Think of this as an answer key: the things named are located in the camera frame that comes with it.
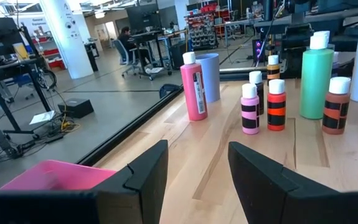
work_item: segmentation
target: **person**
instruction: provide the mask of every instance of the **person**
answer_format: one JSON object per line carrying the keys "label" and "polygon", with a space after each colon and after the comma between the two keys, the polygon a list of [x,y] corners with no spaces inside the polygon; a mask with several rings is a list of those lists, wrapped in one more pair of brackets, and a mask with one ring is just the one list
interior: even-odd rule
{"label": "person", "polygon": [[[124,27],[121,30],[121,34],[118,37],[118,40],[120,40],[123,44],[123,47],[129,52],[131,49],[135,49],[136,45],[129,42],[130,39],[130,28]],[[133,54],[129,54],[130,60],[132,60]],[[138,52],[136,51],[136,58],[139,58],[143,61],[144,65],[147,65],[148,63],[151,63],[151,60],[149,58],[148,50],[146,49],[140,49],[140,56],[138,55]]]}

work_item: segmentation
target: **pink bottle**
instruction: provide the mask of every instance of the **pink bottle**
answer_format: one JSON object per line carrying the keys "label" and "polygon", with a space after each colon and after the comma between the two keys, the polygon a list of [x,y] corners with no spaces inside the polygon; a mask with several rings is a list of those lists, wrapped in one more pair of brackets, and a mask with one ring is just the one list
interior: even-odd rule
{"label": "pink bottle", "polygon": [[242,85],[241,111],[242,131],[245,134],[259,133],[259,97],[255,84]]}
{"label": "pink bottle", "polygon": [[201,64],[195,62],[194,52],[184,53],[183,60],[180,70],[189,119],[199,121],[208,117]]}

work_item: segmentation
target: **concrete floor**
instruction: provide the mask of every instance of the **concrete floor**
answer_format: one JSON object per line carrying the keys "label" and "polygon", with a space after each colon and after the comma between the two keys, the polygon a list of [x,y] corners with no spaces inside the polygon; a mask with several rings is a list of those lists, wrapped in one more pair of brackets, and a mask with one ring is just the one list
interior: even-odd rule
{"label": "concrete floor", "polygon": [[[233,62],[238,58],[246,58],[252,53],[249,46],[238,48],[245,40],[245,38],[231,40],[231,46],[228,49],[220,44],[218,49],[196,52],[196,54],[219,53],[221,68],[247,67],[252,64],[252,61],[230,62],[230,60]],[[122,78],[121,73],[124,68],[119,65],[119,57],[115,49],[105,50],[97,60],[99,72],[78,80],[72,80],[67,71],[57,73],[57,91],[62,97],[66,100],[69,98],[89,99],[95,112],[76,120],[75,122],[81,127],[66,135],[62,140],[43,148],[32,149],[23,158],[0,163],[0,187],[26,169],[46,159],[77,162],[135,117],[156,104],[159,101],[158,90],[163,84],[180,85],[182,83],[180,72],[174,72],[171,76],[157,76],[152,82],[146,77],[140,79],[132,74]],[[14,95],[17,86],[9,88]],[[25,96],[31,92],[30,88],[20,88],[15,102],[10,105],[20,126],[28,126],[33,115],[44,112],[37,95],[25,100]],[[58,110],[57,104],[62,102],[58,94],[47,92],[45,95],[48,97],[49,104]],[[6,117],[0,119],[0,129],[12,129]],[[21,134],[12,134],[11,137],[16,143],[24,143],[31,139],[31,136]]]}

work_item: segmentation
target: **bottle label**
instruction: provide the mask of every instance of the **bottle label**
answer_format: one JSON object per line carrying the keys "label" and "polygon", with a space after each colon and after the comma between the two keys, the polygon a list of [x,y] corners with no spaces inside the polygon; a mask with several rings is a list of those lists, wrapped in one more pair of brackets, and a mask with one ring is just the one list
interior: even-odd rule
{"label": "bottle label", "polygon": [[194,79],[195,97],[197,98],[198,113],[203,114],[206,112],[204,101],[204,90],[201,84],[201,73],[197,72],[192,75]]}

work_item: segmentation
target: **white column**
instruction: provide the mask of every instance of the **white column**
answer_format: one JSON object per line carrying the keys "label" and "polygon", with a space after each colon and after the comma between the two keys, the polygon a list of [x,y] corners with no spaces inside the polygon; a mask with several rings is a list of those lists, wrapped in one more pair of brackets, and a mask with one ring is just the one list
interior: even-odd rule
{"label": "white column", "polygon": [[187,5],[189,0],[174,0],[174,5],[176,7],[177,21],[179,23],[179,29],[182,30],[186,28],[186,21],[184,16],[187,14]]}
{"label": "white column", "polygon": [[93,74],[78,25],[66,0],[40,0],[40,6],[71,78]]}

